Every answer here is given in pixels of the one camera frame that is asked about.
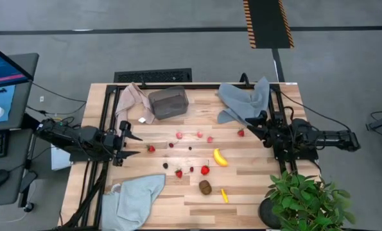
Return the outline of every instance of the wooden table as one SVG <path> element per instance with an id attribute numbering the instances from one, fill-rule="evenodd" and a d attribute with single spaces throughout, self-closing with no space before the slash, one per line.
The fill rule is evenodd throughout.
<path id="1" fill-rule="evenodd" d="M 107 84 L 102 83 L 91 85 L 82 126 L 99 126 L 106 87 Z M 298 85 L 281 83 L 281 90 L 293 100 L 301 102 Z M 189 100 L 187 113 L 162 121 L 155 120 L 151 125 L 138 122 L 143 114 L 142 105 L 129 111 L 133 133 L 144 141 L 129 139 L 126 150 L 141 153 L 128 157 L 123 167 L 110 164 L 105 191 L 127 178 L 166 174 L 165 188 L 155 200 L 143 228 L 266 228 L 257 215 L 257 209 L 268 191 L 268 185 L 272 183 L 269 175 L 279 175 L 279 165 L 273 158 L 272 149 L 264 148 L 262 142 L 250 131 L 245 129 L 245 136 L 238 137 L 237 131 L 241 128 L 239 123 L 217 123 L 218 113 L 225 108 L 217 93 L 218 90 L 212 89 L 186 90 Z M 112 99 L 106 124 L 109 124 Z M 294 108 L 295 117 L 306 118 L 301 106 L 285 97 L 283 102 L 285 106 Z M 176 139 L 177 132 L 184 134 L 181 140 Z M 199 139 L 197 132 L 202 132 L 204 136 Z M 213 143 L 207 143 L 208 136 L 214 138 Z M 169 148 L 170 142 L 177 141 L 174 148 Z M 156 151 L 148 153 L 147 144 L 154 145 Z M 219 148 L 228 160 L 228 167 L 217 165 L 213 159 L 215 148 Z M 169 164 L 168 169 L 162 167 L 165 162 Z M 211 171 L 203 176 L 200 169 L 208 163 Z M 297 165 L 303 175 L 319 174 L 311 162 L 300 160 Z M 187 173 L 191 166 L 195 171 Z M 175 171 L 180 168 L 187 173 L 181 179 L 175 176 Z M 64 222 L 78 208 L 84 170 L 85 163 L 71 167 L 62 205 Z M 202 180 L 208 180 L 213 187 L 208 196 L 203 195 L 198 188 Z M 221 188 L 228 194 L 228 204 L 223 201 Z M 94 206 L 90 210 L 89 225 L 92 224 L 93 211 Z"/>

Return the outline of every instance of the gray floor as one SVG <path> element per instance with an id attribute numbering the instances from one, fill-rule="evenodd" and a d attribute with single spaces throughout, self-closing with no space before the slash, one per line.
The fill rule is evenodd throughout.
<path id="1" fill-rule="evenodd" d="M 284 5 L 290 26 L 382 26 L 382 0 L 284 0 Z M 235 0 L 0 0 L 0 30 L 244 25 L 242 3 Z M 358 220 L 353 228 L 382 230 L 382 137 L 365 129 L 369 113 L 382 110 L 382 31 L 292 35 L 295 49 L 279 50 L 286 81 L 299 83 L 307 106 L 348 124 L 362 145 L 356 153 L 321 151 L 323 176 L 352 194 L 351 210 Z M 36 83 L 79 99 L 87 97 L 91 83 L 112 81 L 115 71 L 190 67 L 194 81 L 235 81 L 242 72 L 251 80 L 277 80 L 271 51 L 250 49 L 243 32 L 0 36 L 0 49 L 39 53 Z M 78 106 L 35 87 L 29 105 L 50 112 Z M 341 129 L 307 115 L 320 129 Z M 40 141 L 37 149 L 47 145 Z M 35 162 L 40 175 L 32 197 L 35 211 L 22 221 L 0 223 L 0 230 L 56 225 L 68 170 L 52 172 L 49 165 L 49 155 Z M 16 204 L 0 208 L 0 221 L 22 215 Z"/>

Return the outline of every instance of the banana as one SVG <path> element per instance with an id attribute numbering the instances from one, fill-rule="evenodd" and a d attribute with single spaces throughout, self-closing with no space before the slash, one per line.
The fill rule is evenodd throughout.
<path id="1" fill-rule="evenodd" d="M 214 150 L 214 159 L 216 163 L 218 163 L 220 166 L 228 166 L 227 160 L 223 156 L 221 156 L 221 152 L 219 151 L 219 148 L 215 148 Z"/>

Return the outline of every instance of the beige towel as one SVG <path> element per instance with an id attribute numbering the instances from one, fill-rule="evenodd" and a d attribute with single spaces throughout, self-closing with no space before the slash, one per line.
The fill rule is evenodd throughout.
<path id="1" fill-rule="evenodd" d="M 146 119 L 145 122 L 147 124 L 152 124 L 155 116 L 152 114 L 152 109 L 148 97 L 146 97 L 146 95 L 135 83 L 131 83 L 121 93 L 118 105 L 116 107 L 115 116 L 117 123 L 115 124 L 115 129 L 118 131 L 118 133 L 120 132 L 119 124 L 121 121 L 128 120 L 128 110 L 138 103 L 144 104 L 145 109 L 143 117 Z"/>

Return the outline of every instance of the monitor screen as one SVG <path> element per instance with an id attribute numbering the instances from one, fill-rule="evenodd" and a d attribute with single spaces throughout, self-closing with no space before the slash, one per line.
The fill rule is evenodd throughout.
<path id="1" fill-rule="evenodd" d="M 0 52 L 0 87 L 28 81 L 29 74 Z"/>

